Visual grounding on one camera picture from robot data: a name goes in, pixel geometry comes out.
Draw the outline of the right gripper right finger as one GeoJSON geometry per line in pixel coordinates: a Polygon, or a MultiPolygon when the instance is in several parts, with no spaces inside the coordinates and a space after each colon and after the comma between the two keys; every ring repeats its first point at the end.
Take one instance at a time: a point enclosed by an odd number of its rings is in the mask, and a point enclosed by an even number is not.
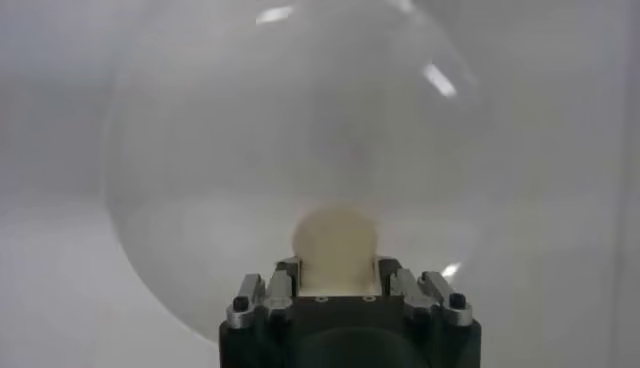
{"type": "Polygon", "coordinates": [[[473,311],[466,296],[457,292],[439,272],[424,271],[415,276],[397,259],[378,257],[377,274],[380,294],[399,296],[410,319],[439,312],[451,326],[473,324],[473,311]]]}

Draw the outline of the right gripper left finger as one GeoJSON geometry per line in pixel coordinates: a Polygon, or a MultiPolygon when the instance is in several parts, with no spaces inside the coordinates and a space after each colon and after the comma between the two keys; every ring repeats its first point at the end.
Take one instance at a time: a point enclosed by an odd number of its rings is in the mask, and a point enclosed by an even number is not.
{"type": "Polygon", "coordinates": [[[247,329],[272,316],[288,320],[298,295],[300,260],[280,260],[271,277],[246,274],[240,288],[226,309],[226,323],[232,329],[247,329]]]}

